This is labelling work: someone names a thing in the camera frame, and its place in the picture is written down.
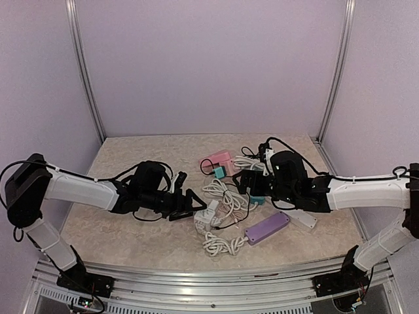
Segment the white multi socket adapter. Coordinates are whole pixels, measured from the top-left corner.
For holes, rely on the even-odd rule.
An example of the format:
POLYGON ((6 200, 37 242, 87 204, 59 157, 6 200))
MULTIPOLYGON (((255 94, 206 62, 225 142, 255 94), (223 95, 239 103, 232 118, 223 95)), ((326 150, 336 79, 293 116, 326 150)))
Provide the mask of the white multi socket adapter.
POLYGON ((210 232, 215 221, 215 211, 212 209, 205 209, 195 212, 194 216, 194 227, 199 234, 204 235, 206 232, 210 232))

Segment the white usb charger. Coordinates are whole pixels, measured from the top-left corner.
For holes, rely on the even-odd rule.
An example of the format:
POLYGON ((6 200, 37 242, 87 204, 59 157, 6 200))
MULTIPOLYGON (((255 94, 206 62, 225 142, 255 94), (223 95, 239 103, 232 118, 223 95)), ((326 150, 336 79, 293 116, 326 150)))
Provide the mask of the white usb charger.
POLYGON ((211 200, 209 205, 207 206, 207 209, 206 209, 207 214, 215 215, 218 206, 219 206, 219 201, 218 200, 211 200))

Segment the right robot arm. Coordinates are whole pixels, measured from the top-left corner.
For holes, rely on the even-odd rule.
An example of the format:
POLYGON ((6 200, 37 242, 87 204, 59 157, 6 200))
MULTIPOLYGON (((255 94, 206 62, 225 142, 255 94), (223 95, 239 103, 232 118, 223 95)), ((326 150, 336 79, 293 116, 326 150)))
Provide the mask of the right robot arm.
POLYGON ((318 173, 309 177, 303 157, 285 150, 266 154, 262 171, 243 169, 232 180, 240 194, 269 197, 288 210, 330 213, 355 207, 391 207, 401 214, 368 242, 348 251, 335 285, 349 290, 379 261, 418 239, 418 164, 397 167, 391 175, 337 177, 318 173))

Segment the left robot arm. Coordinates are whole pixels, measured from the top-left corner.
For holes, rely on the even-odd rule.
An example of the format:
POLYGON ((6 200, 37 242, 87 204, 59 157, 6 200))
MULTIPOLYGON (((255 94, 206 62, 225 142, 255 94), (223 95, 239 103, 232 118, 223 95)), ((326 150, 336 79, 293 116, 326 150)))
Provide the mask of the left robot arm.
POLYGON ((207 208, 191 189, 183 190, 187 174, 173 173, 164 162, 144 161, 108 179, 97 179, 48 163, 41 154, 13 162, 16 167, 1 193, 9 222, 21 230, 79 291, 92 284, 91 275, 76 250, 61 238, 41 212, 45 200, 90 205, 117 215, 148 209, 159 219, 189 218, 207 208))

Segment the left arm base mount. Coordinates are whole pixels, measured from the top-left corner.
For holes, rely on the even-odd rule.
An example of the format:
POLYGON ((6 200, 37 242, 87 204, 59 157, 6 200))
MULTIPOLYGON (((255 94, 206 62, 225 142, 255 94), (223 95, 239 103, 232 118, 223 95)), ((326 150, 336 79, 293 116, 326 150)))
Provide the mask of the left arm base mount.
POLYGON ((59 287, 104 298, 110 297, 114 283, 113 277, 76 268, 62 272, 56 281, 59 287))

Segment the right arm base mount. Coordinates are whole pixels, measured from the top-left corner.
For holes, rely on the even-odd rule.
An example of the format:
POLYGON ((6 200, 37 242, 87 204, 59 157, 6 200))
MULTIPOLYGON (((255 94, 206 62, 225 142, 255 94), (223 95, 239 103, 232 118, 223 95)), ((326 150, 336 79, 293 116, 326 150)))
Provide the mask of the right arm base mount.
POLYGON ((365 287, 369 283, 369 278, 365 272, 357 273, 340 270, 333 273, 317 275, 312 278, 312 283, 316 296, 319 298, 354 290, 362 286, 365 287))

